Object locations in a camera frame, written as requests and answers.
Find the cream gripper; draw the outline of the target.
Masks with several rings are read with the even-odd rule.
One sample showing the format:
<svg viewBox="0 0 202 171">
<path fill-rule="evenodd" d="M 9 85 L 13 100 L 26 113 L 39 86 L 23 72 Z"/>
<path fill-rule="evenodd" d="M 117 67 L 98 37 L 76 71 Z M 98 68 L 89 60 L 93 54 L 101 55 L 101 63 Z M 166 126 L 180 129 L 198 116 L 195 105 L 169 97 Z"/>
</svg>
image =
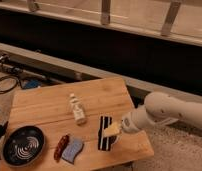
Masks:
<svg viewBox="0 0 202 171">
<path fill-rule="evenodd" d="M 121 124 L 118 122 L 113 122 L 111 124 L 111 119 L 112 119 L 111 117 L 108 117 L 107 127 L 104 130 L 105 117 L 101 116 L 101 118 L 100 118 L 100 127 L 99 127 L 99 132 L 98 132 L 98 150 L 105 150 L 104 137 L 107 137 L 106 138 L 106 151 L 110 151 L 111 136 L 116 136 L 121 133 Z"/>
</svg>

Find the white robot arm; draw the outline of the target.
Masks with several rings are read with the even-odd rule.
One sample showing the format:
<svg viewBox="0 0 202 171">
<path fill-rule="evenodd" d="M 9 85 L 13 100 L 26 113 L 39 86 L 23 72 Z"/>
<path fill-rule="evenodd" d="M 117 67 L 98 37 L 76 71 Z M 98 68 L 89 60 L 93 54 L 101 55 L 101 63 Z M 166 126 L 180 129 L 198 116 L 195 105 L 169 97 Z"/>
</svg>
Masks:
<svg viewBox="0 0 202 171">
<path fill-rule="evenodd" d="M 120 121 L 112 122 L 100 133 L 102 139 L 122 133 L 134 134 L 157 125 L 169 125 L 177 120 L 202 130 L 202 103 L 176 98 L 163 92 L 151 92 L 144 103 L 124 114 Z"/>
</svg>

